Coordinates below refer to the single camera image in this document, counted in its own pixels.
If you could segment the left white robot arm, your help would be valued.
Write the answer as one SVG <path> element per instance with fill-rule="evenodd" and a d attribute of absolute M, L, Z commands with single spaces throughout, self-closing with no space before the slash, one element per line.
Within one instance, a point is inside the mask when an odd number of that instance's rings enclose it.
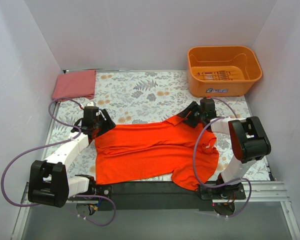
<path fill-rule="evenodd" d="M 85 200 L 96 196 L 94 177 L 86 174 L 69 177 L 67 171 L 95 138 L 114 129 L 116 124 L 106 109 L 89 105 L 83 108 L 83 117 L 71 127 L 68 139 L 54 153 L 32 163 L 27 194 L 31 203 L 61 208 L 69 198 L 79 194 Z"/>

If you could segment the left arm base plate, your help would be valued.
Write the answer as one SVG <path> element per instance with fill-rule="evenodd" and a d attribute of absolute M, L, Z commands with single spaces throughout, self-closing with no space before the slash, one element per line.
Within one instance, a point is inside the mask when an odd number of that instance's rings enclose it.
<path fill-rule="evenodd" d="M 100 199 L 102 197 L 111 198 L 113 187 L 112 185 L 96 185 L 90 184 L 88 187 L 77 187 L 75 190 L 73 187 L 69 189 L 68 200 L 76 200 L 79 198 Z"/>

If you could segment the orange t shirt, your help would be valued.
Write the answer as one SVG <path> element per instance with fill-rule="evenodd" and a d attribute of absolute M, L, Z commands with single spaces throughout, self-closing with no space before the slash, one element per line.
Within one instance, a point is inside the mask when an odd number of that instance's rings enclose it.
<path fill-rule="evenodd" d="M 194 191 L 199 182 L 193 153 L 201 131 L 201 126 L 191 128 L 176 115 L 162 122 L 117 125 L 94 141 L 96 182 L 108 185 L 171 174 L 176 185 Z M 196 149 L 195 166 L 204 183 L 218 166 L 216 141 L 206 131 Z"/>

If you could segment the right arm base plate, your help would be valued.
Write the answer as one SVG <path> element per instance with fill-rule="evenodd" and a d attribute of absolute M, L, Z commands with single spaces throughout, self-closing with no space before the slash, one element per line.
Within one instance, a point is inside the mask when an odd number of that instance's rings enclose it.
<path fill-rule="evenodd" d="M 226 185 L 218 188 L 207 188 L 202 185 L 198 187 L 196 193 L 202 200 L 245 200 L 246 194 L 241 183 Z"/>

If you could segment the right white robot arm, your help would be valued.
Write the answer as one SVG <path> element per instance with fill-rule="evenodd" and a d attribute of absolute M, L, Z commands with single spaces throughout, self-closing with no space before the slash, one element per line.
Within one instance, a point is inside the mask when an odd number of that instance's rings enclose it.
<path fill-rule="evenodd" d="M 271 144 L 257 116 L 230 118 L 217 116 L 214 98 L 204 97 L 200 103 L 193 101 L 177 114 L 183 122 L 194 128 L 202 124 L 193 150 L 192 167 L 195 178 L 205 188 L 216 189 L 217 195 L 227 199 L 235 192 L 234 185 L 246 181 L 244 175 L 250 167 L 271 153 Z M 208 185 L 201 181 L 196 169 L 196 152 L 199 141 L 205 132 L 230 136 L 233 157 L 228 166 L 219 174 L 220 183 Z"/>

